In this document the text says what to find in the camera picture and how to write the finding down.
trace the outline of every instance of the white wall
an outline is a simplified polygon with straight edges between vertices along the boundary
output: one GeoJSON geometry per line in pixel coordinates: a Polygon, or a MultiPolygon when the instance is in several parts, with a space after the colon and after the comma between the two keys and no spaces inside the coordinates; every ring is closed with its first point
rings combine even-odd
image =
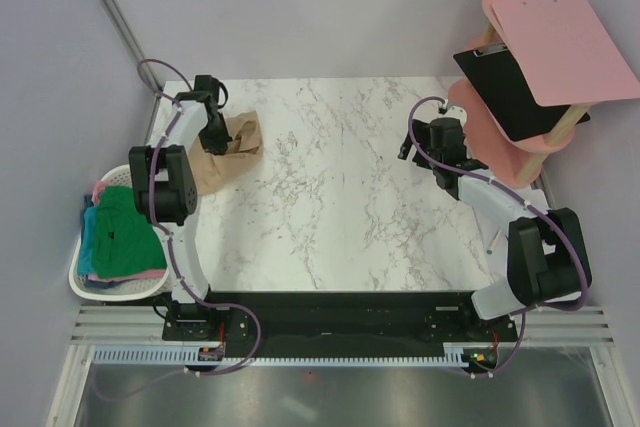
{"type": "Polygon", "coordinates": [[[0,423],[32,427],[78,313],[66,271],[82,195],[126,163],[152,101],[97,0],[0,5],[0,423]]]}
{"type": "Polygon", "coordinates": [[[480,0],[118,0],[146,52],[220,78],[460,75],[480,0]]]}
{"type": "MultiPolygon", "coordinates": [[[[589,0],[640,74],[640,0],[589,0]]],[[[579,215],[593,271],[593,298],[610,316],[640,395],[640,102],[596,106],[568,148],[545,164],[558,205],[579,215]]]]}

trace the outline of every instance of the white plastic basket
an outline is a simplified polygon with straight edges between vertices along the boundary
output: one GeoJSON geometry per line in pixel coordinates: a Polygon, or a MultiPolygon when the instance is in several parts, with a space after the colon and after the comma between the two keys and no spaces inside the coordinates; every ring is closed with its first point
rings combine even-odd
{"type": "MultiPolygon", "coordinates": [[[[121,165],[110,170],[102,177],[110,185],[126,185],[131,187],[131,172],[128,165],[121,165]]],[[[86,275],[78,275],[78,256],[80,254],[80,237],[73,252],[71,267],[69,268],[69,284],[71,289],[80,297],[100,302],[127,302],[140,300],[162,292],[171,291],[171,279],[167,268],[164,276],[157,279],[129,280],[109,289],[91,289],[85,287],[86,275]]]]}

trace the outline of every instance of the black clipboard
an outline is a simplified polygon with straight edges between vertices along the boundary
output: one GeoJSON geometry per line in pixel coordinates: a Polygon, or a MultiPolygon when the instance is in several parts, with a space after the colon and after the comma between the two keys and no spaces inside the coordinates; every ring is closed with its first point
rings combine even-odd
{"type": "MultiPolygon", "coordinates": [[[[460,52],[453,59],[513,142],[548,134],[569,108],[539,106],[505,44],[460,52]]],[[[580,122],[589,118],[585,114],[580,122]]]]}

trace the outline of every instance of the marble table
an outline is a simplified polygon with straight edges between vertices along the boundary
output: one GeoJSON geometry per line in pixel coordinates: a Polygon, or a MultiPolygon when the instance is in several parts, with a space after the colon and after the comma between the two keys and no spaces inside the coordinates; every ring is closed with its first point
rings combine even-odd
{"type": "MultiPolygon", "coordinates": [[[[397,159],[407,116],[457,78],[225,81],[223,113],[256,110],[264,158],[202,197],[197,246],[213,290],[437,291],[484,287],[473,210],[397,159]]],[[[166,92],[184,89],[168,82],[166,92]]],[[[418,116],[430,120],[435,105],[418,116]]],[[[151,142],[164,131],[158,108],[151,142]]]]}

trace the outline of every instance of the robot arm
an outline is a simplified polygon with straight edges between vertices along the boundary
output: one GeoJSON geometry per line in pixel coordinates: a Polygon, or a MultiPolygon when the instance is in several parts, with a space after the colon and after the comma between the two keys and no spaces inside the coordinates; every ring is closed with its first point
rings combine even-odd
{"type": "MultiPolygon", "coordinates": [[[[189,166],[188,152],[197,138],[205,151],[224,154],[231,140],[219,105],[219,92],[225,94],[224,84],[210,75],[196,76],[194,89],[176,96],[183,113],[171,129],[164,147],[160,149],[155,175],[156,219],[164,229],[154,227],[162,243],[165,258],[170,258],[168,240],[173,239],[173,253],[181,275],[191,290],[204,298],[209,290],[196,250],[198,225],[198,193],[189,166]]],[[[154,147],[133,147],[129,151],[129,166],[136,209],[151,223],[149,211],[149,178],[154,147]]],[[[172,297],[180,304],[192,304],[194,299],[180,285],[171,271],[172,297]]]]}
{"type": "MultiPolygon", "coordinates": [[[[414,120],[416,139],[422,150],[438,162],[491,177],[484,164],[467,158],[462,130],[465,119],[459,118],[458,110],[440,108],[438,118],[429,124],[414,120]]],[[[406,160],[411,147],[407,135],[398,158],[406,160]]],[[[488,182],[438,167],[417,152],[412,160],[419,167],[432,170],[438,186],[454,199],[479,210],[508,233],[506,278],[472,295],[473,308],[480,319],[494,319],[580,292],[579,276],[567,248],[534,213],[488,182]],[[545,254],[543,244],[555,246],[555,252],[545,254]]],[[[591,271],[578,217],[566,208],[546,215],[569,238],[590,285],[591,271]]]]}

